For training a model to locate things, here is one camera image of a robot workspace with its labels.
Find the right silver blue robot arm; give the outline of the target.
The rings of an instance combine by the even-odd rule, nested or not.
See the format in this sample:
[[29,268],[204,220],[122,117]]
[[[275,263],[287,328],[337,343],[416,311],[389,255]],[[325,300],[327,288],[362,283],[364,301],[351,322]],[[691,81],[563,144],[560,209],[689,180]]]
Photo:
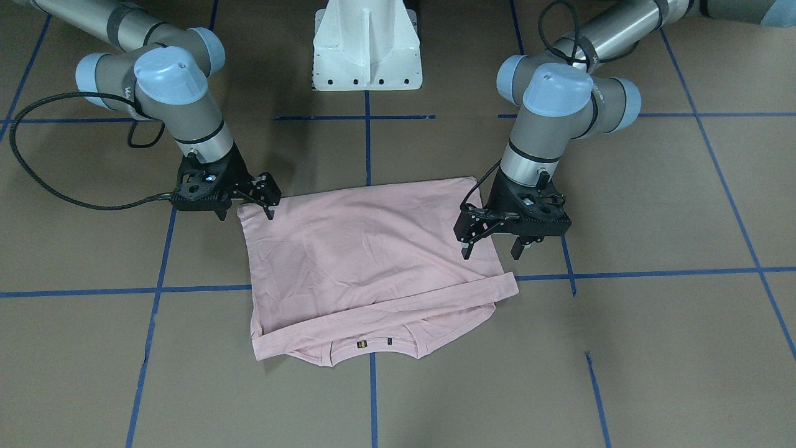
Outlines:
[[251,175],[233,134],[208,88],[225,64],[219,37],[204,27],[178,28],[131,2],[30,1],[32,8],[82,29],[118,50],[89,54],[76,66],[74,93],[37,100],[9,125],[9,147],[18,164],[51,195],[92,210],[100,206],[68,197],[46,184],[18,151],[16,133],[24,116],[40,106],[86,98],[135,122],[159,121],[182,152],[170,192],[114,206],[127,210],[166,200],[179,212],[214,212],[226,218],[233,200],[260,206],[273,219],[282,192],[270,173]]

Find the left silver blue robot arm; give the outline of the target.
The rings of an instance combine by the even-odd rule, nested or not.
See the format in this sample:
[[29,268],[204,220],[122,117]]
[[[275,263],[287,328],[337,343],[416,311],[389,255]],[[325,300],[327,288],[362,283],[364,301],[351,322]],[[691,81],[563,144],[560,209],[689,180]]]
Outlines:
[[677,22],[692,9],[705,17],[764,27],[794,26],[793,1],[620,1],[581,24],[563,1],[574,29],[555,42],[537,26],[545,51],[514,55],[496,76],[500,95],[519,108],[485,205],[461,202],[454,232],[468,259],[475,244],[493,233],[509,233],[518,259],[526,247],[565,235],[572,222],[565,196],[552,177],[569,141],[611,134],[639,116],[639,88],[623,78],[600,79],[595,69],[629,55],[643,37]]

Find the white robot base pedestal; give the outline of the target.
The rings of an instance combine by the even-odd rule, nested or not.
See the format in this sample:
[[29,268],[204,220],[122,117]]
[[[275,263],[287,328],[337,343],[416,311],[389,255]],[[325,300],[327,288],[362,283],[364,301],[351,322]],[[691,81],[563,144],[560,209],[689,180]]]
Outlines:
[[415,1],[330,1],[315,13],[311,86],[316,91],[420,89]]

